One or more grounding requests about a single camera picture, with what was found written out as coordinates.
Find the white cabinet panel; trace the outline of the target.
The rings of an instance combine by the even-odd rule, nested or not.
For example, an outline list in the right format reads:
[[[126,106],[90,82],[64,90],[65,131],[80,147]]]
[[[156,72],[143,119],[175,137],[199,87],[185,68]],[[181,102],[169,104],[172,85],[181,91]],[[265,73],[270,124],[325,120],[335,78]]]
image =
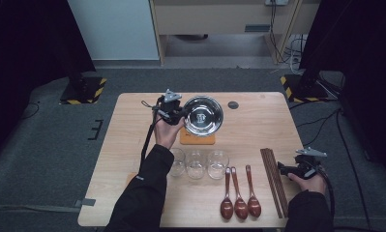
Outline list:
[[[68,0],[93,60],[158,60],[150,0]]]

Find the black curtain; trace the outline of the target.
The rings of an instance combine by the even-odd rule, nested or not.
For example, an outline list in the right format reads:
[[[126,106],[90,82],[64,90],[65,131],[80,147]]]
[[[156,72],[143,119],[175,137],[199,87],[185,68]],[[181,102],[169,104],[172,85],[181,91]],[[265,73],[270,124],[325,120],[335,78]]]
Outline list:
[[[300,67],[344,75],[343,108],[386,168],[386,0],[321,0]]]
[[[68,0],[0,0],[0,149],[35,88],[93,69]]]

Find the dark red wooden spoon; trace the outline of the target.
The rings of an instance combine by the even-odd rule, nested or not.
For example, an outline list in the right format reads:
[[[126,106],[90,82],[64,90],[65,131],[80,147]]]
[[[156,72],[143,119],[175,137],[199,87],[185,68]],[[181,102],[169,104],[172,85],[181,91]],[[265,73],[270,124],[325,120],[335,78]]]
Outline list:
[[[227,167],[224,173],[225,194],[220,206],[221,215],[226,220],[230,220],[234,213],[233,204],[229,197],[229,183],[230,183],[230,168]]]
[[[261,205],[256,198],[253,190],[253,183],[252,183],[252,169],[247,164],[246,165],[246,174],[247,174],[247,180],[249,184],[249,190],[250,190],[250,197],[248,200],[248,210],[251,216],[255,218],[259,218],[262,212]]]
[[[232,176],[232,180],[233,180],[234,189],[236,192],[236,200],[234,203],[234,212],[239,219],[244,220],[249,215],[248,206],[247,206],[247,203],[244,201],[244,199],[241,196],[241,192],[239,189],[239,183],[238,183],[238,177],[237,177],[237,171],[236,171],[236,168],[234,166],[231,167],[231,176]]]

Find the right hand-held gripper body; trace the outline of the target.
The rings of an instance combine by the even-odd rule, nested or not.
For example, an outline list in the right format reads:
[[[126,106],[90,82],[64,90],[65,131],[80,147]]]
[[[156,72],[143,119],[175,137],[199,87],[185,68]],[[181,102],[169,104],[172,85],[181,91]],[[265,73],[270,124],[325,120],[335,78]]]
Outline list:
[[[316,174],[320,174],[326,178],[326,173],[321,167],[321,162],[318,158],[326,158],[325,152],[320,152],[311,147],[300,149],[296,151],[297,156],[295,162],[298,164],[294,174],[303,180],[308,180]]]

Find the bundle of brown chopsticks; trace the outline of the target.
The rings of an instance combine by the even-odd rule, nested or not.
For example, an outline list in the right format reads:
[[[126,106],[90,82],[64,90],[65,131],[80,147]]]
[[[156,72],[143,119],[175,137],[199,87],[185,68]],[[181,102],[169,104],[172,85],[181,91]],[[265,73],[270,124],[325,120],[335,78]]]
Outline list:
[[[268,183],[273,195],[274,204],[279,218],[288,217],[288,203],[284,192],[281,173],[276,162],[274,152],[270,148],[263,148],[260,154],[264,163]]]

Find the shiny steel bowl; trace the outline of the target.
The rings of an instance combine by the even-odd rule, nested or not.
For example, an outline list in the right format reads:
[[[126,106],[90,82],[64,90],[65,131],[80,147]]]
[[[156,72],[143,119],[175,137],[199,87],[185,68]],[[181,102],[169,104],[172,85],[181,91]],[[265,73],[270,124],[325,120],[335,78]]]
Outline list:
[[[185,103],[184,108],[187,110],[185,128],[193,135],[210,136],[223,124],[223,109],[211,97],[193,97]]]

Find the grey tape piece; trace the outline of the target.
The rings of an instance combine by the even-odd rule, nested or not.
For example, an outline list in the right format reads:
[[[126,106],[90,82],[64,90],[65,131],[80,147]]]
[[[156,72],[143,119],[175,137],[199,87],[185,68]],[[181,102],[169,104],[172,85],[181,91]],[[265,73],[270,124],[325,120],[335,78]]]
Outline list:
[[[91,198],[83,198],[83,199],[78,199],[75,201],[74,205],[79,208],[82,206],[94,206],[96,203],[95,199]]]

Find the striped black stand base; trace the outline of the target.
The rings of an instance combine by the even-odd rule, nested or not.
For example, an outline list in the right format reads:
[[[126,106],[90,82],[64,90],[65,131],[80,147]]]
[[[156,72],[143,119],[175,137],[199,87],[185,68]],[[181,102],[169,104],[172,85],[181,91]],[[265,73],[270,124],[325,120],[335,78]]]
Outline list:
[[[326,102],[329,100],[325,89],[315,80],[300,74],[286,74],[280,78],[284,93],[290,102]]]
[[[83,76],[81,73],[69,77],[69,83],[61,98],[61,104],[95,103],[98,101],[106,84],[106,78]]]

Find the beige wooden desk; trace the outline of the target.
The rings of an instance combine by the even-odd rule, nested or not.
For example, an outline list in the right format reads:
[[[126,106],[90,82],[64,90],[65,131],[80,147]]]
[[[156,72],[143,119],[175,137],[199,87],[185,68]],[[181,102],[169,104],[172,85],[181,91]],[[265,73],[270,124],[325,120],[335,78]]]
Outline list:
[[[263,33],[273,61],[310,32],[321,0],[150,0],[160,58],[169,35]]]

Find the clear drinking glass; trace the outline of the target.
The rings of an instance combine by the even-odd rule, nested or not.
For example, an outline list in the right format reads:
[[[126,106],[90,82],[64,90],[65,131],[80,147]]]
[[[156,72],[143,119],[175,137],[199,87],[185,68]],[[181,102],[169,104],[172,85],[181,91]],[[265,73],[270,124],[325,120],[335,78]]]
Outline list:
[[[174,161],[169,174],[173,177],[181,176],[185,171],[185,153],[179,148],[172,148],[170,152],[174,156]]]
[[[223,177],[229,165],[229,156],[224,151],[213,151],[208,155],[207,173],[215,180]]]
[[[206,171],[207,156],[199,150],[191,150],[186,156],[186,170],[190,178],[201,179]]]

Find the person's left hand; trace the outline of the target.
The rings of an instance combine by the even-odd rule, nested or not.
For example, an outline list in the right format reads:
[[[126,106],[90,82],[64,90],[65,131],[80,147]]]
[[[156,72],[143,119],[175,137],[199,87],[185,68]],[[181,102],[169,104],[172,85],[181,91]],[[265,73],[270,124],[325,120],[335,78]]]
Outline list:
[[[170,149],[176,140],[178,131],[184,127],[184,119],[181,118],[177,125],[170,125],[160,116],[156,117],[154,127],[155,140],[158,145]]]

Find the black floor tape mark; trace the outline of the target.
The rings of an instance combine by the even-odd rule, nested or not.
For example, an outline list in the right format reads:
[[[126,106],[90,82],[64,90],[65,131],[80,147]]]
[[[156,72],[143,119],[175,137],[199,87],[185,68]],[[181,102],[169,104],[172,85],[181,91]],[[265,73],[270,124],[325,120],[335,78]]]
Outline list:
[[[103,119],[97,119],[95,121],[95,123],[96,123],[96,126],[91,128],[92,135],[88,137],[88,140],[97,140],[98,139],[100,132],[101,132],[101,129],[102,129],[103,124],[104,124],[104,120]]]

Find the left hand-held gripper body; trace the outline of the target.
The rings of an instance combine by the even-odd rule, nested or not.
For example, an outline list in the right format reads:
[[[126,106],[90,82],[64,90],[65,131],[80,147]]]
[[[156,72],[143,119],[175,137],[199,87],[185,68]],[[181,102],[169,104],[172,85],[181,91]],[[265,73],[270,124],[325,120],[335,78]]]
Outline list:
[[[182,96],[169,89],[161,95],[153,109],[170,125],[177,125],[183,106],[180,105]]]

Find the person's right hand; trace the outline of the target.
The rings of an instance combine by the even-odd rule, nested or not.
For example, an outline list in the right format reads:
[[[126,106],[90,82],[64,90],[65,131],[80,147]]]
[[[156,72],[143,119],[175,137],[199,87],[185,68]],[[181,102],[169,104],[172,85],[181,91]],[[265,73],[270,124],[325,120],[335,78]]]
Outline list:
[[[304,180],[293,173],[288,173],[287,177],[299,185],[301,191],[312,191],[324,194],[326,191],[326,182],[320,174],[316,174],[308,180]]]

